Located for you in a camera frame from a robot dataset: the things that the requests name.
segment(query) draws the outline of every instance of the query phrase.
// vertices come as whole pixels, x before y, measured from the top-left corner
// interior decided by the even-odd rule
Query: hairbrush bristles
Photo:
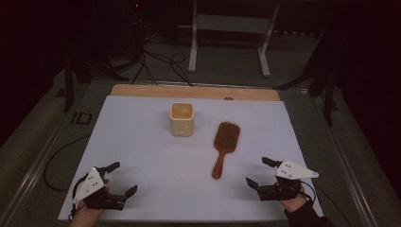
[[[224,155],[235,150],[238,142],[239,132],[239,126],[233,122],[224,121],[218,126],[218,133],[215,139],[215,148],[220,152],[220,155],[218,156],[218,161],[213,169],[213,178],[219,179],[221,177]]]

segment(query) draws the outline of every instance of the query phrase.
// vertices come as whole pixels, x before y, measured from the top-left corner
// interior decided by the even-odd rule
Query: dark background
[[[238,0],[229,1],[229,5],[226,1],[200,2],[200,10],[205,12],[244,16],[263,16],[266,4],[248,1],[244,5]],[[141,8],[133,9],[135,3],[140,3]],[[322,10],[297,9],[303,9],[303,15],[298,15],[303,20],[289,20],[293,9],[281,8],[275,29],[313,32],[311,27],[317,21],[314,16]],[[401,163],[400,11],[397,1],[359,1],[356,8],[337,12],[309,64],[319,66],[325,59],[335,64],[336,84],[401,197],[397,181]],[[192,1],[187,0],[1,1],[0,146],[51,88],[52,79],[63,68],[61,37],[96,61],[107,61],[109,56],[127,54],[126,34],[135,32],[132,27],[138,20],[177,37],[177,25],[191,25],[191,13]]]

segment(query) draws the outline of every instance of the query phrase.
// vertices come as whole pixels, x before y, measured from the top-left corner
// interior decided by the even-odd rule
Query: hand
[[[70,227],[93,227],[101,214],[103,214],[103,211],[103,209],[90,209],[85,205],[84,201],[80,201]]]
[[[305,205],[307,200],[305,196],[298,194],[294,199],[279,202],[284,206],[284,208],[286,208],[287,212],[292,213]]]

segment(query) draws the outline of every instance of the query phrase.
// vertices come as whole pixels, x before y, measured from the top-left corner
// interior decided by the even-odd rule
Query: floor
[[[146,55],[148,70],[143,70],[135,83],[187,85],[177,73],[185,75],[195,86],[240,86],[270,89],[300,76],[319,40],[304,36],[273,34],[267,59],[271,77],[261,76],[257,43],[252,39],[216,42],[211,34],[200,39],[197,71],[186,71],[190,42],[188,36],[178,41],[154,36],[145,46],[148,52],[173,55],[170,65]],[[140,64],[121,72],[131,80]],[[0,204],[1,226],[68,226],[58,220],[65,199],[63,189],[72,183],[75,170],[100,113],[104,98],[121,81],[93,72],[90,84],[75,81],[75,102],[69,113],[63,112],[64,99],[56,97],[63,87],[63,71],[55,77],[54,87],[38,102],[31,114],[1,147]],[[337,226],[401,226],[401,202],[381,171],[368,142],[341,97],[335,90],[336,110],[333,127],[322,118],[322,101],[310,97],[306,88],[310,80],[279,92],[288,108],[291,123],[311,169],[323,175],[314,181],[323,212]],[[74,124],[74,113],[90,113],[89,124]],[[61,190],[51,189],[47,184]],[[285,220],[272,223],[110,223],[98,226],[287,226]]]

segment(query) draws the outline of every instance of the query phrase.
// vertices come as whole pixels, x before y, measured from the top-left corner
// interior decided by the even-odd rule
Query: hairbrush handle
[[[223,163],[224,163],[224,155],[225,152],[221,152],[220,155],[218,156],[218,161],[215,164],[215,168],[213,169],[212,172],[212,177],[214,179],[219,179],[221,177],[221,172],[223,171]]]

